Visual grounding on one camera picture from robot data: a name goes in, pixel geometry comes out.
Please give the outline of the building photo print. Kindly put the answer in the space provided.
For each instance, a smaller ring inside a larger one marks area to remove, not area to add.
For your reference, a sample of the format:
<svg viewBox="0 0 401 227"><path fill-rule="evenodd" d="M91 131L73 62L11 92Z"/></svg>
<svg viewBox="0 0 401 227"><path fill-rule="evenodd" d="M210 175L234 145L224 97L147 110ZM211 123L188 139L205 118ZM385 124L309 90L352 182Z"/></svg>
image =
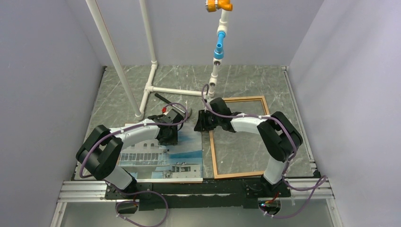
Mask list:
<svg viewBox="0 0 401 227"><path fill-rule="evenodd" d="M157 139L141 141L123 149L117 165L138 182L201 183L201 133L193 131L191 125L185 125L178 131L176 145L162 145Z"/></svg>

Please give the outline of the brown wooden picture frame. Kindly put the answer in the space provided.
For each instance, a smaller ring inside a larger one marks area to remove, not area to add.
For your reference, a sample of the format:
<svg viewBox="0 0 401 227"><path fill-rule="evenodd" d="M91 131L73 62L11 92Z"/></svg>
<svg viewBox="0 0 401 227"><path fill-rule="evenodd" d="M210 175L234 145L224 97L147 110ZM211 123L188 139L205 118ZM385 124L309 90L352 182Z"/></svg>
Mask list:
<svg viewBox="0 0 401 227"><path fill-rule="evenodd" d="M262 96L231 97L222 99L229 103L261 101L264 110L268 111L266 100ZM283 149L279 146L281 138L276 133L276 130L273 126L277 125L279 130L281 130L285 136L290 138L290 135L284 124L278 118L274 118L271 115L252 115L240 113L237 116L232 116L232 118L231 124L235 132L248 132L259 134L261 136L267 150L269 151L270 158L264 171L219 174L214 133L209 131L214 178L228 179L261 175L268 182L272 184L277 183L286 172L288 156L286 153L283 153L282 157L278 156L279 152L281 152Z"/></svg>

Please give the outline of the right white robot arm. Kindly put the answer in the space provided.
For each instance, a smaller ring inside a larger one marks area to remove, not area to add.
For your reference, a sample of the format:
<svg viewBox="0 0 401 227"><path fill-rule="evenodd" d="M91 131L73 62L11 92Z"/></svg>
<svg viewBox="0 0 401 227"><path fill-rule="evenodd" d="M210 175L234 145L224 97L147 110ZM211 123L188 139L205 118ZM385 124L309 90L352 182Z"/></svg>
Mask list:
<svg viewBox="0 0 401 227"><path fill-rule="evenodd" d="M204 110L198 112L194 131L212 131L217 127L236 133L260 135L270 159L262 175L261 192L272 196L279 190L289 161L303 144L303 138L289 119L280 111L271 115L254 115L232 112L221 98L210 101L202 98Z"/></svg>

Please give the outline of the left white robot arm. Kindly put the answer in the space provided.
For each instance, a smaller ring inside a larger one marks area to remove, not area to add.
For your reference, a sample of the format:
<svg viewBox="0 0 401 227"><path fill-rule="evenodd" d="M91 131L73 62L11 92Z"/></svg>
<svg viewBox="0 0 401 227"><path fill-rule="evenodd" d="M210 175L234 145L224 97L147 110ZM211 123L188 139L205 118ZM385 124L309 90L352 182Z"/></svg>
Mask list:
<svg viewBox="0 0 401 227"><path fill-rule="evenodd" d="M175 145L178 142L178 126L187 118L188 115L181 115L172 109L126 128L107 128L102 124L96 126L76 154L76 160L81 164L80 178L103 180L123 198L131 198L138 190L137 180L117 165L121 151L150 139Z"/></svg>

